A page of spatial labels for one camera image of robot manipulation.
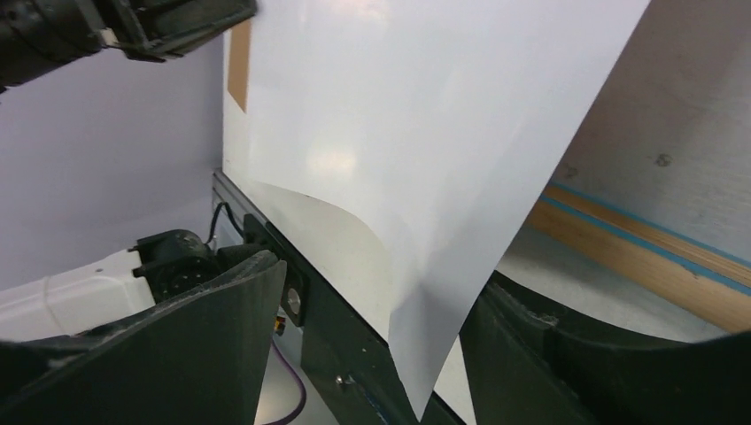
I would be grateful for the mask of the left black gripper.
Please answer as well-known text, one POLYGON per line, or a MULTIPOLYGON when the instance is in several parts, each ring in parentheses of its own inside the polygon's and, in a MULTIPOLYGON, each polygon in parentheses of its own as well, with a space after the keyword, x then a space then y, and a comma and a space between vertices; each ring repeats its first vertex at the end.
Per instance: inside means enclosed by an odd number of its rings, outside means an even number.
POLYGON ((145 62, 181 58, 258 10, 252 0, 3 1, 1 90, 104 49, 145 62))

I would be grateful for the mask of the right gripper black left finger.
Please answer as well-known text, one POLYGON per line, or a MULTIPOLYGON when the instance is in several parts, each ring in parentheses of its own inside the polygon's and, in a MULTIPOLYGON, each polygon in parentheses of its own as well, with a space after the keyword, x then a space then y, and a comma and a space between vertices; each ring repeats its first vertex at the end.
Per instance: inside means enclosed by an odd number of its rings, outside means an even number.
POLYGON ((253 423, 286 272, 260 251, 78 336, 2 342, 2 423, 253 423))

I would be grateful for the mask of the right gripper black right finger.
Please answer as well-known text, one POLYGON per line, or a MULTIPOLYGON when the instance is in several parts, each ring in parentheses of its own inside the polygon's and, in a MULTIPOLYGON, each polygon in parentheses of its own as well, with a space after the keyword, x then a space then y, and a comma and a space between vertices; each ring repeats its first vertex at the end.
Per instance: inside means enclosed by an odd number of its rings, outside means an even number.
POLYGON ((480 424, 747 424, 750 335, 608 324, 492 274, 460 332, 480 424))

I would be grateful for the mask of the blue wooden picture frame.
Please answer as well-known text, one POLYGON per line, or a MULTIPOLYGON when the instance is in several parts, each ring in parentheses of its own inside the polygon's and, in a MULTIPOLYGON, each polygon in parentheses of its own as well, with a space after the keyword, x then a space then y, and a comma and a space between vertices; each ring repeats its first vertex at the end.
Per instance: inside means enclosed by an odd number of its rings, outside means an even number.
POLYGON ((527 225, 689 313, 732 333, 750 328, 750 265, 561 185, 527 225))

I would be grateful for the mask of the hot air balloon photo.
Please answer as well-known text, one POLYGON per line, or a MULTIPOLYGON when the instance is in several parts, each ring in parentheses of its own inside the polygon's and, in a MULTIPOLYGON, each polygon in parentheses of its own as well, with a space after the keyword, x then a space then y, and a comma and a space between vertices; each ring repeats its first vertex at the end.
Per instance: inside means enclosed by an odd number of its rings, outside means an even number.
POLYGON ((263 1, 225 175, 387 341, 417 419, 645 1, 263 1))

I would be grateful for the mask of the brown cardboard backing board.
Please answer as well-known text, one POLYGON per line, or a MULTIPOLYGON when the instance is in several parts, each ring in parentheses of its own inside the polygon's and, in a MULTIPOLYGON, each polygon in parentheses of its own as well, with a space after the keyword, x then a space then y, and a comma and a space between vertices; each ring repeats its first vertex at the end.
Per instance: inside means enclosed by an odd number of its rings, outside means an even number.
POLYGON ((252 23, 246 20, 229 33, 228 93, 243 112, 247 111, 252 23))

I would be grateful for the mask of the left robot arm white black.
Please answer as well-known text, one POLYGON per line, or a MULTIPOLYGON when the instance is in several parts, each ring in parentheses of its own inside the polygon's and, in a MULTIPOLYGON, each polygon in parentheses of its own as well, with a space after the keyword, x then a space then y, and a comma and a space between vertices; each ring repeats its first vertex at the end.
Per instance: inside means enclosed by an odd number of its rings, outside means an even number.
MULTIPOLYGON (((1 86, 18 87, 101 50, 180 58, 253 17, 254 1, 4 1, 1 86)), ((219 251, 188 230, 148 236, 98 262, 3 290, 1 337, 76 335, 140 313, 224 273, 219 251)))

